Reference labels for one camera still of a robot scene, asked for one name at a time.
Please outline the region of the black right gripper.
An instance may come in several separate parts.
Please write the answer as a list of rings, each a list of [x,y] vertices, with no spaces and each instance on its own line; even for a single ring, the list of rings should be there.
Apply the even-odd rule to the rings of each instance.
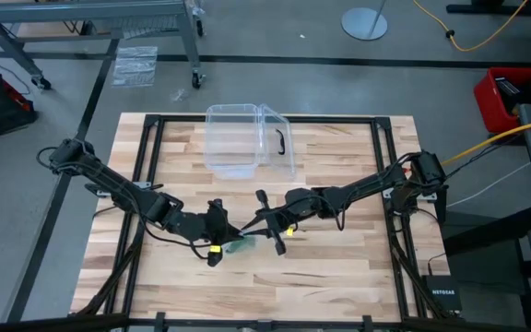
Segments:
[[[242,235],[263,235],[271,238],[274,240],[277,254],[284,255],[287,248],[280,234],[314,215],[314,191],[304,188],[290,190],[286,194],[289,202],[281,207],[270,207],[264,190],[255,193],[262,208],[255,212],[251,221],[242,226]],[[253,230],[253,226],[262,221],[266,222],[265,227]]]

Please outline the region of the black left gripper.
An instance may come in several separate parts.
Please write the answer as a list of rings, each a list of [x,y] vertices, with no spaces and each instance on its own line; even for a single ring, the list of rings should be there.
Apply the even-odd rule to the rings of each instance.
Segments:
[[[219,198],[208,201],[208,210],[203,219],[206,224],[206,240],[209,241],[206,263],[215,267],[223,258],[222,246],[245,237],[242,230],[228,220],[228,212]]]

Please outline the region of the clear plastic zip bag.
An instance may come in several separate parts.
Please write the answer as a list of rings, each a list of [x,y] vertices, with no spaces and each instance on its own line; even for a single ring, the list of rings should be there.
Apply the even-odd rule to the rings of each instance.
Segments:
[[[231,241],[223,245],[224,253],[232,255],[255,248],[258,233],[240,231]]]

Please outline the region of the green bandage roll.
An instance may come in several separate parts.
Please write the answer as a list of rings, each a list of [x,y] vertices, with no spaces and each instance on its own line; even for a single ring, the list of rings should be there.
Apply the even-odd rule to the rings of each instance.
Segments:
[[[228,243],[225,248],[227,254],[234,254],[254,248],[256,238],[253,236],[245,237],[243,240]]]

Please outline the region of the clear plastic container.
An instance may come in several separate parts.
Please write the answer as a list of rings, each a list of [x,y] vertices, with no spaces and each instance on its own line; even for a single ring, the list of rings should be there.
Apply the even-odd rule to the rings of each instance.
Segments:
[[[206,110],[204,161],[217,178],[254,177],[261,148],[258,120],[254,104],[216,104]]]

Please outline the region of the flat clear plastic bag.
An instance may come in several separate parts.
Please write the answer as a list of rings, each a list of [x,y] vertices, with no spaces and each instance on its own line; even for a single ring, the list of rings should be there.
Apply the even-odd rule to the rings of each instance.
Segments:
[[[157,57],[157,46],[119,48],[112,74],[112,86],[118,88],[152,86],[155,81]]]

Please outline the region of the round grey stand base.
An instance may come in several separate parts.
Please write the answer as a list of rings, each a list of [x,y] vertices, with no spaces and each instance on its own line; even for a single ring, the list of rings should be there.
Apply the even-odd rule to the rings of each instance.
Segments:
[[[341,18],[341,27],[346,34],[360,41],[374,41],[388,31],[388,23],[383,15],[386,0],[380,0],[377,9],[354,7]]]

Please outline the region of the red plastic bin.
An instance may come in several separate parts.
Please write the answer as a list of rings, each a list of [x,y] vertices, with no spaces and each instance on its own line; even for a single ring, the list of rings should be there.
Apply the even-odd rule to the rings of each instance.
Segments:
[[[514,96],[504,92],[498,79],[504,79],[519,93]],[[529,103],[526,91],[531,83],[531,68],[492,67],[474,87],[474,95],[486,129],[500,134],[519,126],[519,117],[512,112],[515,106]]]

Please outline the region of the grey metal cart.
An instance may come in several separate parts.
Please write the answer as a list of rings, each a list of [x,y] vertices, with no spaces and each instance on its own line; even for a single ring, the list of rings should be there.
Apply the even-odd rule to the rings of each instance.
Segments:
[[[51,83],[24,52],[27,42],[128,40],[179,36],[192,71],[192,87],[205,80],[196,39],[205,35],[198,6],[186,0],[3,0],[0,2],[0,48],[30,76],[38,89]],[[57,23],[65,36],[19,37],[12,24]]]

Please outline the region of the black aluminium table frame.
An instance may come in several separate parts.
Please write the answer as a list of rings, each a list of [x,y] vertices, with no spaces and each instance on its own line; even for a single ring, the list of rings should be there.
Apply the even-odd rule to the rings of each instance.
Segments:
[[[221,199],[239,229],[262,207],[285,204],[296,188],[344,186],[381,172],[402,155],[421,152],[409,117],[288,116],[295,176],[259,166],[246,180],[221,180],[201,161],[206,117],[125,113],[109,166],[156,192],[176,196],[186,212],[204,213]],[[207,264],[208,248],[100,201],[71,304],[78,317],[108,327],[233,326],[400,329],[437,332],[455,322],[422,279],[428,263],[448,273],[440,227],[426,203],[410,214],[389,210],[388,190],[363,198],[336,220],[306,219],[274,240]]]

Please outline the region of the black Netgear switch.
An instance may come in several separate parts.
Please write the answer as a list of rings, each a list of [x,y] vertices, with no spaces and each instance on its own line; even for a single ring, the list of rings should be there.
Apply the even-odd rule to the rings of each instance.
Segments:
[[[459,287],[455,279],[446,275],[428,275],[423,279],[444,310],[453,312],[462,310]]]

